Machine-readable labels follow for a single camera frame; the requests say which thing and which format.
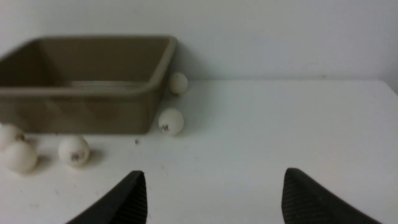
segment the ping pong ball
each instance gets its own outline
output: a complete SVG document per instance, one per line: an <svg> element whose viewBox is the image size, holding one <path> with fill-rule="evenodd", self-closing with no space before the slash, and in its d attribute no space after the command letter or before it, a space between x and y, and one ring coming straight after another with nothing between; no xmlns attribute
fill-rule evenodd
<svg viewBox="0 0 398 224"><path fill-rule="evenodd" d="M82 136L63 139L58 148L59 158L71 167L83 165L90 156L90 147Z"/></svg>
<svg viewBox="0 0 398 224"><path fill-rule="evenodd" d="M7 169L17 173L31 171L37 163L37 152L24 141L9 144L4 152Z"/></svg>
<svg viewBox="0 0 398 224"><path fill-rule="evenodd" d="M169 108L160 114L159 128L163 133L176 135L182 130L183 127L184 118L178 110Z"/></svg>
<svg viewBox="0 0 398 224"><path fill-rule="evenodd" d="M25 134L13 124L3 124L0 128L0 151L4 152L6 147L15 142L25 140Z"/></svg>
<svg viewBox="0 0 398 224"><path fill-rule="evenodd" d="M169 89L173 95L184 94L188 89L188 79L184 74L176 72L170 75Z"/></svg>

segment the bin rim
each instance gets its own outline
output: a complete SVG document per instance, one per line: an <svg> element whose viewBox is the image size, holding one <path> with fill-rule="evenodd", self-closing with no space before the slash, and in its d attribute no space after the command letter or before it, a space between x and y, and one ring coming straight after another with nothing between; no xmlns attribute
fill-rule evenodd
<svg viewBox="0 0 398 224"><path fill-rule="evenodd" d="M74 35L74 36L43 36L26 41L31 43L40 39L63 39L63 38L167 38L169 43L156 67L150 80L142 86L135 86L131 89L110 88L110 89L84 89L70 86L61 87L0 87L0 98L29 98L29 97L134 97L145 94L160 85L166 69L173 57L177 46L177 38L171 35Z"/></svg>

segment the table surface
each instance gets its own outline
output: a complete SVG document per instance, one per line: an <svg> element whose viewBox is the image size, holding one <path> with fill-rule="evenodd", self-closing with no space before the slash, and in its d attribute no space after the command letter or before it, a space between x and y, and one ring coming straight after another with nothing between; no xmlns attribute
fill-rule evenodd
<svg viewBox="0 0 398 224"><path fill-rule="evenodd" d="M92 156L78 170L59 161L63 136L29 135L40 163L26 176L0 169L0 222L65 223L142 170L149 224L283 224L288 167L398 220L398 98L383 82L192 81L169 106L185 117L181 135L157 121L144 136L86 135Z"/></svg>

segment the white wall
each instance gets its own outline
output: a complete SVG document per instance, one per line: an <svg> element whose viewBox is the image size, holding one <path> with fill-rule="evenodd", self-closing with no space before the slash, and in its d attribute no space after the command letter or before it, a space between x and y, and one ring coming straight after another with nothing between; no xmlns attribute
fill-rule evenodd
<svg viewBox="0 0 398 224"><path fill-rule="evenodd" d="M397 0L0 1L12 5L0 50L37 33L169 33L190 78L382 78L398 89Z"/></svg>

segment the plastic bin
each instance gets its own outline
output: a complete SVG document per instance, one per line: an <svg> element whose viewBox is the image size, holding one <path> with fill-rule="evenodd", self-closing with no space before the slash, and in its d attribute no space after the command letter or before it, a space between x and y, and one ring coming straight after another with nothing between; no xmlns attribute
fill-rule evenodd
<svg viewBox="0 0 398 224"><path fill-rule="evenodd" d="M0 61L0 122L30 133L147 133L177 40L43 37Z"/></svg>

